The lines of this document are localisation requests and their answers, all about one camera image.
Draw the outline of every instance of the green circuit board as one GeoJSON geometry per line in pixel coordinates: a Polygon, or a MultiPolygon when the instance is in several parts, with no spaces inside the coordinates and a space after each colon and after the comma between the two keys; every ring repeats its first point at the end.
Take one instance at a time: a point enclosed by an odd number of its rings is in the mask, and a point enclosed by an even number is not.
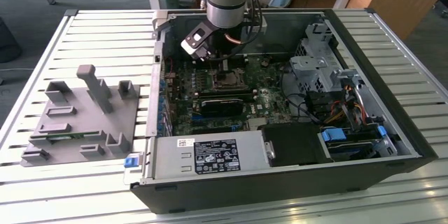
{"type": "Polygon", "coordinates": [[[260,64],[262,58],[248,57],[245,68],[234,69],[242,76],[244,85],[256,90],[254,102],[244,103],[242,113],[225,118],[204,118],[193,110],[193,94],[197,90],[206,92],[213,88],[210,72],[197,70],[186,65],[178,71],[180,96],[174,99],[176,117],[173,120],[173,135],[190,135],[194,130],[226,127],[230,131],[248,131],[248,119],[265,118],[266,123],[290,121],[290,111],[278,88],[278,78],[284,63],[260,64]]]}

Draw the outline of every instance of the blue latch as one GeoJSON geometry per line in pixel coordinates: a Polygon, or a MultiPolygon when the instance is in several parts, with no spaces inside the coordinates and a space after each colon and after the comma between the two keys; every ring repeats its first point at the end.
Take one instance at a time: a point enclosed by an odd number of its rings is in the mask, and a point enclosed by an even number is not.
{"type": "Polygon", "coordinates": [[[386,135],[386,131],[385,131],[384,126],[378,126],[378,127],[377,127],[377,131],[380,132],[381,136],[385,136],[385,135],[386,135]]]}
{"type": "Polygon", "coordinates": [[[329,135],[325,131],[321,133],[321,137],[322,137],[325,142],[330,140],[329,135]]]}
{"type": "Polygon", "coordinates": [[[341,128],[325,129],[321,133],[321,137],[324,138],[325,142],[346,139],[345,133],[341,128]]]}
{"type": "Polygon", "coordinates": [[[124,167],[125,168],[138,167],[138,157],[126,157],[124,159],[124,167]]]}

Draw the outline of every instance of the power supply label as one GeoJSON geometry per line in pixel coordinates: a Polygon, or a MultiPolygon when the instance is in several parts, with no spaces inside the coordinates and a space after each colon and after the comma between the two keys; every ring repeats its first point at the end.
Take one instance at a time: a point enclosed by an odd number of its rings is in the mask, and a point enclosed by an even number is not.
{"type": "Polygon", "coordinates": [[[224,173],[241,170],[236,140],[194,143],[194,172],[224,173]]]}

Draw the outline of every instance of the gray floor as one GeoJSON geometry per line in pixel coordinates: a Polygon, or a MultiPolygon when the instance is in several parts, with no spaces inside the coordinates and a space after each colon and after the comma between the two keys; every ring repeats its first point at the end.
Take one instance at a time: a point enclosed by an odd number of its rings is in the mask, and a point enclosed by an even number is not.
{"type": "MultiPolygon", "coordinates": [[[[0,63],[0,69],[34,67],[66,9],[146,9],[148,5],[148,0],[57,0],[56,5],[48,5],[45,0],[0,0],[0,17],[24,51],[18,59],[0,63]]],[[[448,87],[448,19],[440,18],[440,12],[441,6],[437,6],[405,43],[448,87]]],[[[0,71],[4,79],[0,86],[0,125],[29,74],[30,71],[0,71]]]]}

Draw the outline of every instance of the white table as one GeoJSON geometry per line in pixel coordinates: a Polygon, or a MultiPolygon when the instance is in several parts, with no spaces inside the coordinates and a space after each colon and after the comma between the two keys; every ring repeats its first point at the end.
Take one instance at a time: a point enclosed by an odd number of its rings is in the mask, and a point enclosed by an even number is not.
{"type": "Polygon", "coordinates": [[[373,14],[337,11],[440,159],[365,191],[161,215],[128,191],[122,160],[21,167],[49,80],[82,86],[74,72],[94,64],[108,84],[142,85],[133,151],[145,146],[153,62],[152,11],[80,11],[64,17],[0,130],[1,223],[416,223],[448,218],[446,91],[373,14]]]}

